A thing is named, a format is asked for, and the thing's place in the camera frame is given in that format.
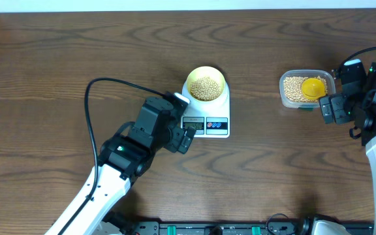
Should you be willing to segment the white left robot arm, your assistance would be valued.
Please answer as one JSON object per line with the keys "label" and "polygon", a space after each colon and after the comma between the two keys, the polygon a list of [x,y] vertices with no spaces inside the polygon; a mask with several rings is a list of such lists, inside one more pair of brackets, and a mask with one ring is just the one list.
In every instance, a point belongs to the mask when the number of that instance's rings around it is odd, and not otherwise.
{"label": "white left robot arm", "polygon": [[180,120],[190,100],[179,93],[148,97],[135,122],[120,127],[101,148],[85,185],[48,234],[92,234],[105,215],[145,173],[161,148],[186,153],[195,130]]}

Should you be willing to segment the pale yellow bowl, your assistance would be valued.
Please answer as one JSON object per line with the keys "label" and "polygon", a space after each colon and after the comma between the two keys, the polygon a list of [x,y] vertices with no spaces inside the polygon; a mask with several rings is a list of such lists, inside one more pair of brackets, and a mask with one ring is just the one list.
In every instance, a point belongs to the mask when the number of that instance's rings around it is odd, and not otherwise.
{"label": "pale yellow bowl", "polygon": [[186,80],[186,88],[198,101],[214,101],[223,94],[226,81],[218,69],[202,66],[190,72]]}

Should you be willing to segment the yellow measuring scoop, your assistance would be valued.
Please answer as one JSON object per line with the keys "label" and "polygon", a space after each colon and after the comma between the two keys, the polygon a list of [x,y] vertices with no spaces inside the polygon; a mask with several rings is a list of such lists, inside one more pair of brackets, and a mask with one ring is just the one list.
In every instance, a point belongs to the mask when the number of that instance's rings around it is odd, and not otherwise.
{"label": "yellow measuring scoop", "polygon": [[314,101],[326,95],[326,86],[318,78],[308,78],[303,81],[301,91],[306,99]]}

